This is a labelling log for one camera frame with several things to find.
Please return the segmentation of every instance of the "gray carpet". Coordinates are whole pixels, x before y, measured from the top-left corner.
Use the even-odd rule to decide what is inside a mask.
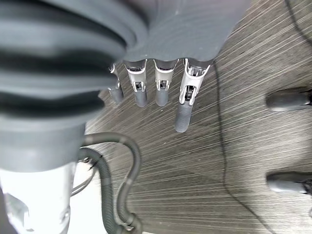
[[[292,1],[299,26],[312,37],[312,1]],[[228,155],[227,184],[277,234],[312,231],[306,195],[280,195],[265,182],[268,172],[312,171],[311,110],[272,113],[265,94],[311,85],[312,48],[294,30],[282,0],[254,0],[216,58]],[[117,67],[125,99],[88,124],[88,132],[116,131],[134,138],[143,153],[141,174],[129,196],[145,230],[157,234],[265,234],[263,226],[222,187],[215,71],[210,69],[195,100],[187,132],[173,124],[183,74],[180,62],[169,103],[155,103],[154,64],[147,64],[149,104],[139,108],[123,66]],[[97,146],[108,159],[117,188],[131,165],[116,144]]]

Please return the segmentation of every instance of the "striped carpet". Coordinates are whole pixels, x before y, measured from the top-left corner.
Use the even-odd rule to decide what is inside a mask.
[[[312,37],[312,1],[292,0],[300,28]],[[271,113],[265,94],[311,85],[312,49],[294,30],[282,0],[254,0],[216,58],[228,155],[227,184],[277,234],[312,231],[311,198],[271,192],[265,175],[275,171],[312,171],[311,110]],[[149,104],[139,108],[123,66],[117,70],[125,94],[116,105],[101,93],[106,108],[87,132],[115,131],[141,147],[143,167],[129,196],[145,231],[157,234],[266,234],[268,231],[222,187],[213,67],[195,100],[187,132],[173,124],[183,64],[176,69],[169,103],[155,103],[155,72],[147,63]],[[128,150],[108,143],[96,147],[111,166],[117,189],[131,165]]]

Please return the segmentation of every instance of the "gray cable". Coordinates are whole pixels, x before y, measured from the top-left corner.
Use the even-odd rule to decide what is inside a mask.
[[[133,155],[133,164],[128,172],[124,182],[122,183],[116,202],[117,214],[122,222],[134,227],[137,231],[142,230],[142,223],[139,218],[128,211],[127,209],[127,196],[132,187],[133,182],[137,178],[141,168],[141,153],[138,145],[131,138],[119,133],[95,133],[85,135],[84,143],[82,146],[100,144],[105,142],[116,142],[127,146]]]
[[[71,196],[75,196],[77,195],[78,193],[80,193],[82,190],[84,190],[91,182],[91,180],[93,179],[94,175],[96,174],[96,170],[95,168],[93,167],[92,168],[92,174],[90,175],[90,177],[85,180],[84,182],[82,182],[81,184],[77,185],[76,187],[74,187],[72,189],[72,194]]]
[[[78,157],[79,160],[83,160],[86,157],[91,158],[93,166],[98,169],[101,182],[102,219],[105,230],[108,234],[126,232],[122,226],[116,223],[114,218],[113,187],[111,173],[106,160],[97,151],[89,148],[81,148]]]

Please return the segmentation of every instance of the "black wire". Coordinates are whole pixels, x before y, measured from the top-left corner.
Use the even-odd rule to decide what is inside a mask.
[[[222,115],[221,115],[221,106],[220,106],[220,78],[219,78],[219,72],[218,68],[216,66],[216,62],[213,62],[214,65],[214,71],[215,71],[215,80],[216,80],[216,89],[217,89],[217,109],[218,109],[218,122],[219,122],[219,137],[220,137],[220,144],[221,144],[221,150],[223,155],[223,163],[224,163],[224,169],[223,169],[223,179],[222,184],[225,189],[225,191],[235,200],[237,201],[241,206],[243,206],[246,210],[248,210],[255,218],[265,227],[270,233],[276,234],[269,225],[266,224],[266,222],[258,216],[251,208],[249,208],[247,205],[245,205],[243,202],[241,202],[237,197],[235,197],[232,192],[228,189],[228,186],[226,184],[226,175],[227,175],[227,167],[228,167],[228,161],[227,161],[227,155],[224,145],[224,138],[223,138],[223,126],[222,126]]]
[[[298,26],[297,20],[294,16],[293,9],[292,9],[292,6],[291,6],[289,0],[284,0],[284,1],[285,1],[286,6],[287,6],[289,15],[292,19],[292,23],[293,23],[294,28],[301,35],[301,37],[312,47],[312,40],[310,38],[308,38],[308,36],[305,35],[304,32],[301,30],[301,28],[299,28],[299,26]]]
[[[285,4],[287,6],[289,15],[291,17],[293,26],[297,30],[297,32],[301,35],[301,37],[312,47],[312,41],[310,38],[307,37],[303,33],[303,31],[299,28],[298,23],[296,21],[296,18],[293,13],[293,9],[290,5],[289,0],[284,0]],[[225,189],[225,191],[228,193],[228,195],[231,196],[237,203],[239,203],[241,206],[243,206],[247,211],[249,211],[262,225],[263,227],[269,231],[272,234],[276,234],[275,231],[273,231],[270,226],[260,217],[258,216],[251,208],[249,208],[247,205],[245,205],[243,202],[241,202],[237,197],[235,197],[232,192],[228,189],[228,186],[226,184],[226,175],[227,175],[227,167],[228,167],[228,161],[227,161],[227,155],[226,155],[226,150],[225,150],[225,145],[224,145],[224,138],[223,138],[223,126],[222,126],[222,115],[221,115],[221,105],[220,105],[220,78],[219,78],[219,72],[218,68],[216,66],[216,61],[214,60],[213,62],[214,65],[214,71],[215,71],[215,80],[216,80],[216,89],[217,89],[217,109],[218,109],[218,123],[219,123],[219,137],[220,137],[220,144],[221,144],[221,150],[222,150],[222,155],[223,155],[223,162],[224,162],[224,170],[223,170],[223,178],[222,178],[222,184]],[[309,215],[312,217],[312,208],[309,211]]]

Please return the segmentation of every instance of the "ribbed rubber tube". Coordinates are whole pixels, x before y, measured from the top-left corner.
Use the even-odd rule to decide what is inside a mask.
[[[142,232],[142,223],[139,218],[128,211],[127,196],[132,187],[133,182],[137,178],[141,164],[141,152],[138,145],[131,138],[119,133],[95,133],[85,135],[85,140],[82,146],[100,144],[104,142],[116,142],[127,146],[133,155],[133,164],[128,172],[124,182],[122,183],[117,195],[117,214],[122,222],[134,227],[137,233]]]
[[[189,101],[185,101],[184,104],[179,103],[175,117],[175,130],[178,133],[183,133],[188,129],[192,108],[193,106],[190,105]]]
[[[102,219],[105,230],[108,234],[119,234],[123,227],[118,225],[114,219],[114,196],[111,180],[111,173],[106,160],[95,150],[81,148],[78,159],[83,160],[89,157],[94,167],[98,169],[101,182],[102,196]]]

